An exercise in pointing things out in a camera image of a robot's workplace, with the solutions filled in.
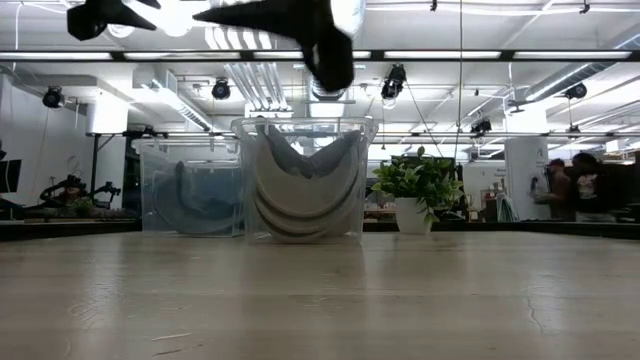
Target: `transparent container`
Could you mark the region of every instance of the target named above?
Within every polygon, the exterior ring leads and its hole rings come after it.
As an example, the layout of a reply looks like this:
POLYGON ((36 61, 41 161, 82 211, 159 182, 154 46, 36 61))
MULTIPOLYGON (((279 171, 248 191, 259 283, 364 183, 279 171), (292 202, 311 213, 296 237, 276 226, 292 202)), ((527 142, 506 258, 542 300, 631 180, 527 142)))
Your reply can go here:
POLYGON ((366 118, 238 119, 246 237, 309 243, 362 236, 366 118))
POLYGON ((142 229, 191 236, 244 232, 237 140, 138 140, 142 229))

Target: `person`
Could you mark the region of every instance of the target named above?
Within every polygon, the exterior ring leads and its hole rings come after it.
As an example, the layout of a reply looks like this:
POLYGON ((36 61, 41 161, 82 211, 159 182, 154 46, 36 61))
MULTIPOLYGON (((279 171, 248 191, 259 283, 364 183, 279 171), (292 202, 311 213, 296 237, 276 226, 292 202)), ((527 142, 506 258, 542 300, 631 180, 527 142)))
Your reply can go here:
POLYGON ((565 163, 562 159, 555 159, 549 163, 551 173, 551 192, 538 195, 536 203, 549 204, 551 217, 563 221, 574 221, 574 211, 569 206, 571 179, 564 172, 565 163))
POLYGON ((575 176, 571 183, 571 199, 576 210, 576 221, 616 222, 609 213, 613 199, 609 177, 598 160, 590 154, 579 153, 572 162, 575 176))

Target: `wooden table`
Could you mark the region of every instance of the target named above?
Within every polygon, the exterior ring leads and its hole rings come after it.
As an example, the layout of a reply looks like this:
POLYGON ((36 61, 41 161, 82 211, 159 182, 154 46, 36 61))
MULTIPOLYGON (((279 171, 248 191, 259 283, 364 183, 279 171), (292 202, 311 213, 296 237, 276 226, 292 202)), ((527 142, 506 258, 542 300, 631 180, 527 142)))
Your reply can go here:
POLYGON ((637 359, 640 243, 0 243, 0 359, 637 359))

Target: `gray fabric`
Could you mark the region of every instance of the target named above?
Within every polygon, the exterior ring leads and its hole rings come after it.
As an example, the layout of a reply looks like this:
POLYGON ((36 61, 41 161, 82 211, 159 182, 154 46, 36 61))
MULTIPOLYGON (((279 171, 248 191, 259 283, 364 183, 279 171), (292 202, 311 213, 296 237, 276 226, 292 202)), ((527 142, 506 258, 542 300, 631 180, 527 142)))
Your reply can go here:
POLYGON ((289 145, 286 137, 275 126, 269 126, 269 134, 265 133, 263 125, 256 126, 256 130, 266 137, 273 158, 282 171, 291 175, 302 174, 307 179, 331 174, 342 160, 344 154, 352 146, 358 144, 361 138, 359 131, 351 131, 320 149, 312 156, 304 156, 298 154, 289 145))

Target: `cable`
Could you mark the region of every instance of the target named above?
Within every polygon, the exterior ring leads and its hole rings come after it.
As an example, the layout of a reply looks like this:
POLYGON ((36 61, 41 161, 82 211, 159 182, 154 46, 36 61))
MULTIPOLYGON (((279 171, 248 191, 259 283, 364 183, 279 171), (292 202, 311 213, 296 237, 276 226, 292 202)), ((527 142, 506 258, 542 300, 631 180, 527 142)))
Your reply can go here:
POLYGON ((44 142, 47 137, 47 128, 49 126, 49 111, 51 109, 47 108, 47 117, 44 120, 44 131, 42 132, 42 139, 40 141, 40 151, 38 153, 38 161, 36 162, 36 173, 33 176, 33 185, 31 186, 31 194, 35 194, 36 191, 36 182, 38 181, 38 170, 40 170, 40 161, 42 161, 42 151, 44 150, 44 142))
POLYGON ((424 116, 422 116, 422 111, 420 111, 420 107, 418 106, 418 102, 416 101, 416 97, 413 96, 413 90, 411 90, 411 85, 409 84, 409 81, 405 80, 405 82, 407 83, 407 89, 409 89, 409 94, 411 95, 411 99, 413 100, 413 105, 415 105, 416 110, 418 110, 418 115, 420 115, 420 120, 422 120, 422 124, 424 125, 424 128, 427 130, 427 133, 429 133, 429 137, 431 138, 431 141, 433 141, 433 145, 436 146, 436 150, 438 150, 438 153, 440 154, 440 157, 444 157, 444 156, 442 156, 442 151, 440 151, 440 147, 438 146, 438 142, 433 137, 433 134, 431 134, 431 130, 429 129, 429 126, 427 125, 427 122, 424 120, 424 116))
POLYGON ((460 141, 460 128, 462 127, 462 71, 464 59, 462 57, 463 27, 462 27, 462 0, 460 0, 460 73, 458 74, 458 116, 456 117, 456 145, 453 149, 453 166, 456 166, 458 160, 458 141, 460 141))

